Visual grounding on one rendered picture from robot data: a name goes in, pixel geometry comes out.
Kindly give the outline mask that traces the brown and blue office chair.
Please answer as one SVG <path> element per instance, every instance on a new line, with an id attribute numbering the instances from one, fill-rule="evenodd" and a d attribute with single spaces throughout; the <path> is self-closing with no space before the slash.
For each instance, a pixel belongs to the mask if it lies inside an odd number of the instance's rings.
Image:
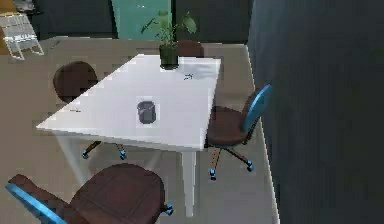
<path id="1" fill-rule="evenodd" d="M 155 224 L 174 212 L 162 179 L 138 165 L 121 163 L 91 177 L 66 202 L 17 174 L 6 189 L 41 224 Z"/>
<path id="2" fill-rule="evenodd" d="M 203 46 L 192 40 L 180 40 L 177 42 L 178 54 L 182 57 L 198 57 L 204 56 Z"/>
<path id="3" fill-rule="evenodd" d="M 74 61 L 61 66 L 53 77 L 55 93 L 66 104 L 74 101 L 98 82 L 94 68 L 84 61 Z"/>
<path id="4" fill-rule="evenodd" d="M 255 127 L 267 108 L 273 87 L 267 83 L 257 88 L 246 100 L 241 111 L 228 107 L 214 106 L 207 129 L 205 148 L 214 148 L 212 166 L 209 170 L 210 179 L 217 179 L 216 169 L 220 153 L 225 150 L 247 165 L 252 172 L 254 165 L 251 160 L 235 151 L 240 144 L 247 145 Z"/>

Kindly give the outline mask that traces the dark grey cup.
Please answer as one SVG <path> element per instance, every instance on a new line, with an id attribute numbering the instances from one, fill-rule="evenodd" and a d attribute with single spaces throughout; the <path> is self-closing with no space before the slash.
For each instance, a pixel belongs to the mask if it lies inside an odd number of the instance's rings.
<path id="1" fill-rule="evenodd" d="M 151 124 L 156 120 L 156 108 L 152 101 L 142 101 L 137 105 L 139 121 Z"/>

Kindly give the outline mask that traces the teal door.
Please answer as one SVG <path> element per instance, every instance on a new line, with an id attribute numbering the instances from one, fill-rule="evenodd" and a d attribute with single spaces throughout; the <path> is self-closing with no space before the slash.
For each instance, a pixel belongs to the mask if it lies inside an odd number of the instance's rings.
<path id="1" fill-rule="evenodd" d="M 152 29 L 141 29 L 159 11 L 171 12 L 171 0 L 111 0 L 119 39 L 156 40 Z"/>

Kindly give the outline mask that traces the white table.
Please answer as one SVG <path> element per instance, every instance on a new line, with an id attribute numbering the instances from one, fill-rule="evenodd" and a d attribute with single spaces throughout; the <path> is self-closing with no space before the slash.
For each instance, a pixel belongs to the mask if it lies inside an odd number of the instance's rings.
<path id="1" fill-rule="evenodd" d="M 196 155 L 204 149 L 221 61 L 181 57 L 174 70 L 158 55 L 139 54 L 37 125 L 52 132 L 79 183 L 90 178 L 78 141 L 176 151 L 182 155 L 185 212 L 194 215 Z M 156 120 L 139 121 L 137 105 L 152 101 Z"/>

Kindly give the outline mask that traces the green potted house plant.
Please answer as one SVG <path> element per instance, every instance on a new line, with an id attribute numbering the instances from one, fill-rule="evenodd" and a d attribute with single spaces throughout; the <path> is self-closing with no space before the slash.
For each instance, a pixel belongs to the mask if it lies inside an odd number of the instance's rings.
<path id="1" fill-rule="evenodd" d="M 179 22 L 173 23 L 172 16 L 168 11 L 159 11 L 156 17 L 150 19 L 141 28 L 141 33 L 151 29 L 155 37 L 160 40 L 160 67 L 165 70 L 172 70 L 178 67 L 178 53 L 176 32 L 187 30 L 189 34 L 197 31 L 197 24 L 191 13 L 187 12 Z"/>

